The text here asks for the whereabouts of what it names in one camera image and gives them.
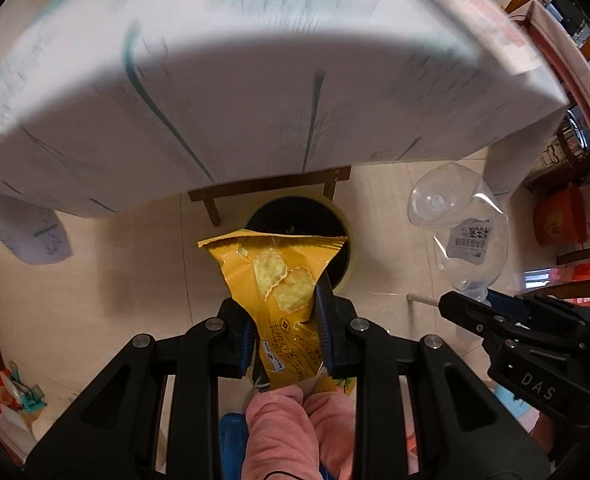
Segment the wooden table frame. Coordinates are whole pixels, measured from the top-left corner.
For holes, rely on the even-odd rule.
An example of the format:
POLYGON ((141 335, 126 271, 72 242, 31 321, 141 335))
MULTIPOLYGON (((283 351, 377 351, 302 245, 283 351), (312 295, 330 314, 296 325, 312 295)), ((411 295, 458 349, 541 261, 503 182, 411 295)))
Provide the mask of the wooden table frame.
POLYGON ((217 198, 263 193, 269 191, 288 190, 301 186, 322 185, 323 196, 333 200, 335 188, 338 182, 350 179, 351 167, 342 166, 332 169, 306 172, 305 174, 289 174, 262 179, 251 179, 226 184, 200 188, 189 191, 188 195, 193 203, 200 202, 204 205, 208 218, 213 226, 221 225, 221 217, 216 206, 217 198))

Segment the clear plastic bottle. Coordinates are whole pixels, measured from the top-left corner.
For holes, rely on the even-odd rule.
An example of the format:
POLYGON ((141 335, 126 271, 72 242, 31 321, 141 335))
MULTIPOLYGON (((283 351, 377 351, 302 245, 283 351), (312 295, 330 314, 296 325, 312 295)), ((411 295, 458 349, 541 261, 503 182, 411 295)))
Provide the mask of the clear plastic bottle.
POLYGON ((429 171, 411 192, 408 219, 432 237, 450 286, 488 304, 508 260, 508 215, 481 175, 454 162, 429 171))

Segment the yellow snack bag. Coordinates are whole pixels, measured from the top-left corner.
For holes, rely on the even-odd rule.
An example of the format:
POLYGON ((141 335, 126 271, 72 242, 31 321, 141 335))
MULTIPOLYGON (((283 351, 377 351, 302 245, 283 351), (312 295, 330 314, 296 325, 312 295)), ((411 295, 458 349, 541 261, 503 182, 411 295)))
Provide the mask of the yellow snack bag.
POLYGON ((237 230, 197 243, 218 262, 232 299, 255 322, 272 389, 300 384, 321 370, 313 293, 347 240, 237 230))

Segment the yellow-rimmed black trash bin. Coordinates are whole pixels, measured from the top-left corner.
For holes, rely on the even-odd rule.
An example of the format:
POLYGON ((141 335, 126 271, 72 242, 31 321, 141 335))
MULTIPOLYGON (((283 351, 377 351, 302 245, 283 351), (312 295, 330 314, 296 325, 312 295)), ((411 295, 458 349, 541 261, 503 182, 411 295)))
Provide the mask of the yellow-rimmed black trash bin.
POLYGON ((345 236, 341 250, 327 265, 327 276, 336 292, 344 283, 351 256, 345 221, 331 206, 306 196, 283 196, 260 206, 246 222, 246 229, 285 235, 345 236))

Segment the leaf-print tablecloth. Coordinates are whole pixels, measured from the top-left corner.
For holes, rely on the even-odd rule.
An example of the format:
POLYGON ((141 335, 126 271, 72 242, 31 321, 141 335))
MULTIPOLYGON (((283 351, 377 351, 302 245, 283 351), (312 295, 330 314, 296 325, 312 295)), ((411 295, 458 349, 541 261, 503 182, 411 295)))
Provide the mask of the leaf-print tablecloth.
POLYGON ((458 160, 510 192, 564 115, 493 0, 52 0, 0 64, 0 242, 218 184, 458 160))

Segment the pink trouser legs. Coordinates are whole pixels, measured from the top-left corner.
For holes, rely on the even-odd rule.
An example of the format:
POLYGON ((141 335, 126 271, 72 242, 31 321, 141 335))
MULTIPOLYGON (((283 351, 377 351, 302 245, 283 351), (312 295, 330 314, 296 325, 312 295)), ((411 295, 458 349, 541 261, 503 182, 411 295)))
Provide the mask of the pink trouser legs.
POLYGON ((356 413, 340 391, 307 396, 297 386, 255 394, 248 428, 243 479, 334 479, 353 476, 356 413))

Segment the side table pink cloth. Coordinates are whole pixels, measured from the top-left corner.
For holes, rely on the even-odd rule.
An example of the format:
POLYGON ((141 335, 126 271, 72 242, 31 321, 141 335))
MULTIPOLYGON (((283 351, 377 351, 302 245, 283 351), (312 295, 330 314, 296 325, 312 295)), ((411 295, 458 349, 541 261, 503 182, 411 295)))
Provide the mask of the side table pink cloth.
POLYGON ((590 129, 590 66, 563 26, 537 1, 508 14, 553 68, 578 104, 590 129))

